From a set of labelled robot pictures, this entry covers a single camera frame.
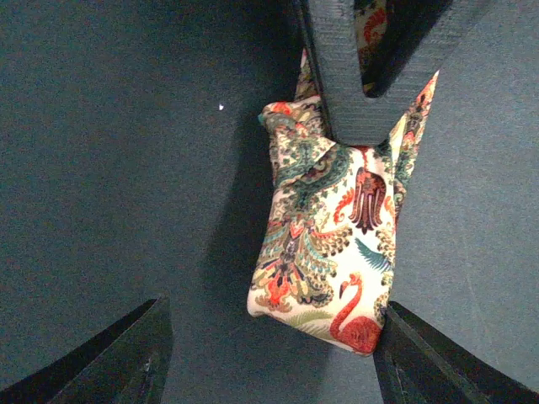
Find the paisley patterned necktie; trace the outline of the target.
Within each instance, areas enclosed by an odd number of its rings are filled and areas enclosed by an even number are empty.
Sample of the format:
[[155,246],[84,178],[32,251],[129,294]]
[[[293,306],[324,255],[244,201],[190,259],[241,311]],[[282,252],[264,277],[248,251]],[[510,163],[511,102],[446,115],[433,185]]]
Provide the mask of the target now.
[[376,348],[396,260],[398,218],[435,80],[378,146],[327,138],[308,60],[290,102],[267,105],[274,194],[248,292],[248,313],[368,356]]

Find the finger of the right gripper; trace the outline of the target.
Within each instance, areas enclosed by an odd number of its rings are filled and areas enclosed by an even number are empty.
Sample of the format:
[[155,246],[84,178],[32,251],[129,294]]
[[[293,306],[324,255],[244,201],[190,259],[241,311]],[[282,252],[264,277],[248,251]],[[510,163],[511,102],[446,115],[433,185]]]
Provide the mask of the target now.
[[387,139],[403,107],[366,96],[354,5],[353,1],[294,2],[328,137],[349,146],[375,146]]
[[388,1],[386,30],[362,74],[368,98],[414,95],[443,61],[467,17],[466,1]]

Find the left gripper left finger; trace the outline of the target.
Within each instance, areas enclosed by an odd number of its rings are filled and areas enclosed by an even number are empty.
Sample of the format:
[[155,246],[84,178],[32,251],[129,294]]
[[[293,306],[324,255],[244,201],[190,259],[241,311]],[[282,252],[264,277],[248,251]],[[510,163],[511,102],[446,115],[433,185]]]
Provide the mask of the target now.
[[159,403],[172,350],[169,299],[159,296],[2,390],[1,402]]

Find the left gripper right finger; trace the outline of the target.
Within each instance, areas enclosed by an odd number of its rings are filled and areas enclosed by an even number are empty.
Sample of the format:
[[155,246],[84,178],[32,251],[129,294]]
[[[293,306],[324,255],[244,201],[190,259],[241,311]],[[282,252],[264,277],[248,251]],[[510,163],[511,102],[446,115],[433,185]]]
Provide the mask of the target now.
[[538,393],[486,364],[396,301],[373,355],[385,403],[537,403]]

